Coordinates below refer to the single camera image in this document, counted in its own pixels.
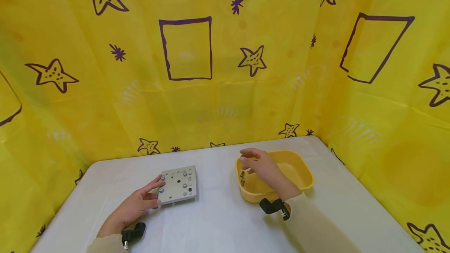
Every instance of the wrist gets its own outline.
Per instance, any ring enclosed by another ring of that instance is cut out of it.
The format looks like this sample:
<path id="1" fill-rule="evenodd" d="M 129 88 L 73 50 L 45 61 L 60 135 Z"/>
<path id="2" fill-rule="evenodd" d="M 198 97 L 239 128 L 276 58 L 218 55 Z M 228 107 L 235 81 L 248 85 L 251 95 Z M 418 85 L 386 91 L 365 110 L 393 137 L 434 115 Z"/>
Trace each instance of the wrist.
<path id="1" fill-rule="evenodd" d="M 122 221 L 115 220 L 113 217 L 109 216 L 98 231 L 97 237 L 101 238 L 121 234 L 124 229 L 125 224 Z"/>
<path id="2" fill-rule="evenodd" d="M 302 191 L 300 191 L 300 189 L 286 176 L 279 179 L 276 189 L 274 190 L 282 201 L 286 201 L 302 194 Z"/>

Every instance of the purple rectangle drawing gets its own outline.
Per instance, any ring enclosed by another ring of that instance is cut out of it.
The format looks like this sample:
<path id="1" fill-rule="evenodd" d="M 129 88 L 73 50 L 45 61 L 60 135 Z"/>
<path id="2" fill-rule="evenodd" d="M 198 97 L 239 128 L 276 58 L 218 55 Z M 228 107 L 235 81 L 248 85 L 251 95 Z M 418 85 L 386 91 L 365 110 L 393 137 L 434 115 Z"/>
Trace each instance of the purple rectangle drawing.
<path id="1" fill-rule="evenodd" d="M 168 71 L 168 77 L 169 80 L 174 81 L 181 81 L 181 80 L 193 80 L 193 79 L 212 79 L 213 78 L 213 50 L 211 48 L 211 16 L 208 16 L 206 18 L 199 18 L 199 19 L 186 19 L 186 20 L 159 20 L 159 29 L 161 31 L 161 38 L 162 38 L 162 46 L 164 50 L 164 59 L 166 61 L 166 67 Z M 188 25 L 191 23 L 208 23 L 209 27 L 209 71 L 207 75 L 204 76 L 196 76 L 196 77 L 173 77 L 171 73 L 171 63 L 168 58 L 168 47 L 167 47 L 167 41 L 166 37 L 164 35 L 163 26 L 164 25 Z"/>
<path id="2" fill-rule="evenodd" d="M 6 79 L 6 77 L 3 75 L 2 72 L 0 72 L 0 82 L 4 82 L 7 85 L 7 87 L 9 89 L 11 89 L 10 94 L 12 93 L 16 97 L 17 105 L 18 105 L 18 107 L 16 107 L 12 111 L 9 111 L 8 114 L 6 114 L 5 116 L 1 117 L 1 119 L 0 119 L 0 126 L 3 126 L 6 123 L 11 122 L 14 117 L 16 117 L 18 114 L 21 113 L 21 111 L 22 111 L 22 102 L 19 100 L 19 98 L 18 98 L 17 94 L 15 93 L 15 91 L 13 90 L 11 84 L 9 84 L 8 79 Z M 0 94 L 5 95 L 5 94 L 7 94 L 7 92 L 0 92 Z"/>
<path id="3" fill-rule="evenodd" d="M 380 66 L 378 67 L 378 69 L 376 70 L 376 72 L 373 74 L 372 78 L 370 80 L 361 80 L 361 79 L 357 79 L 354 78 L 352 76 L 350 76 L 349 73 L 349 69 L 346 69 L 343 64 L 344 64 L 344 58 L 347 56 L 348 54 L 348 48 L 350 46 L 350 43 L 352 43 L 352 39 L 353 36 L 355 35 L 356 32 L 356 27 L 358 26 L 358 22 L 359 19 L 365 19 L 365 20 L 372 20 L 372 21 L 391 21 L 391 22 L 406 22 L 405 27 L 403 28 L 402 32 L 400 33 L 399 37 L 397 37 L 397 39 L 395 40 L 393 46 L 389 49 L 386 57 L 383 59 L 382 63 L 380 64 Z M 402 38 L 403 34 L 406 32 L 406 30 L 409 28 L 409 26 L 413 23 L 415 17 L 414 16 L 410 16 L 410 17 L 399 17 L 399 16 L 369 16 L 366 15 L 364 13 L 359 13 L 358 14 L 358 18 L 356 19 L 355 22 L 355 26 L 353 27 L 352 30 L 352 34 L 350 35 L 350 38 L 348 40 L 347 46 L 345 48 L 344 54 L 341 58 L 341 63 L 340 63 L 340 68 L 345 70 L 347 73 L 349 73 L 348 77 L 350 79 L 352 79 L 353 81 L 356 82 L 362 82 L 362 83 L 366 83 L 366 84 L 371 84 L 375 78 L 378 76 L 378 74 L 380 73 L 380 71 L 383 69 L 384 65 L 386 64 L 386 62 L 388 61 L 389 57 L 391 56 L 394 48 L 397 46 L 397 43 L 400 41 L 400 39 Z"/>

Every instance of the finger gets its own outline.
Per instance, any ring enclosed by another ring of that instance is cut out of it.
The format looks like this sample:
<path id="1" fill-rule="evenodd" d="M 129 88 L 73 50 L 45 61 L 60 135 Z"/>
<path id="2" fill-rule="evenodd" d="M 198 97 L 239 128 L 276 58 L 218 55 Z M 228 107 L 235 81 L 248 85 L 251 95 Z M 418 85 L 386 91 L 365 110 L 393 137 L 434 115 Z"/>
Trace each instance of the finger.
<path id="1" fill-rule="evenodd" d="M 161 205 L 161 200 L 143 200 L 143 205 L 145 209 L 155 209 Z"/>
<path id="2" fill-rule="evenodd" d="M 158 199 L 158 194 L 152 194 L 151 192 L 147 193 L 145 195 L 145 197 L 143 198 L 144 200 L 157 200 Z"/>
<path id="3" fill-rule="evenodd" d="M 242 163 L 242 170 L 247 170 L 249 168 L 254 168 L 255 167 L 255 161 L 253 159 L 249 159 L 249 158 L 246 158 L 244 156 L 241 156 L 239 158 L 239 160 Z"/>
<path id="4" fill-rule="evenodd" d="M 153 189 L 162 187 L 165 184 L 166 184 L 165 181 L 159 181 L 158 182 L 156 179 L 154 179 L 153 181 L 149 182 L 146 186 L 144 186 L 141 189 L 139 189 L 139 193 L 142 194 L 142 196 L 145 196 L 146 193 L 150 192 Z"/>
<path id="5" fill-rule="evenodd" d="M 265 152 L 263 150 L 255 149 L 255 148 L 249 148 L 249 149 L 243 149 L 240 150 L 241 155 L 245 156 L 246 158 L 257 158 L 259 159 Z"/>

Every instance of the forearm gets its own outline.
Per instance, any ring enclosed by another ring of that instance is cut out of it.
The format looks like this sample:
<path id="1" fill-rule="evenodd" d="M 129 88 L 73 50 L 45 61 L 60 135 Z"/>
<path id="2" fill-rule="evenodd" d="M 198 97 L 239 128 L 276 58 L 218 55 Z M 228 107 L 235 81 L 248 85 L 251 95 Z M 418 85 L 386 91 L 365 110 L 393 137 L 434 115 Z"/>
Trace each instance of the forearm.
<path id="1" fill-rule="evenodd" d="M 361 252 L 305 194 L 287 200 L 287 204 L 291 213 L 287 227 L 306 253 Z"/>
<path id="2" fill-rule="evenodd" d="M 113 215 L 114 213 L 112 213 L 103 223 L 103 226 L 98 231 L 97 237 L 101 238 L 110 235 L 119 235 L 125 229 L 125 224 L 120 222 L 120 220 L 115 219 Z"/>
<path id="3" fill-rule="evenodd" d="M 94 239 L 86 253 L 127 253 L 127 250 L 122 246 L 122 235 L 109 235 Z"/>

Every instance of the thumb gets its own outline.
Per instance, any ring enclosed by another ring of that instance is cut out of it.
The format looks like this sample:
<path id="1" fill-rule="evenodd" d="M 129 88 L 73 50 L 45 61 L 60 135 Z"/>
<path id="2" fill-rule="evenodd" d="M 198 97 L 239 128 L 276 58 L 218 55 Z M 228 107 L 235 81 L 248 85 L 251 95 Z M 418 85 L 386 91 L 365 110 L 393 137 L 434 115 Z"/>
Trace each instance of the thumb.
<path id="1" fill-rule="evenodd" d="M 255 163 L 253 159 L 246 158 L 245 156 L 241 156 L 239 160 L 242 163 L 242 170 L 247 170 L 249 168 L 255 169 Z"/>
<path id="2" fill-rule="evenodd" d="M 161 205 L 161 200 L 143 200 L 145 209 L 157 208 Z"/>

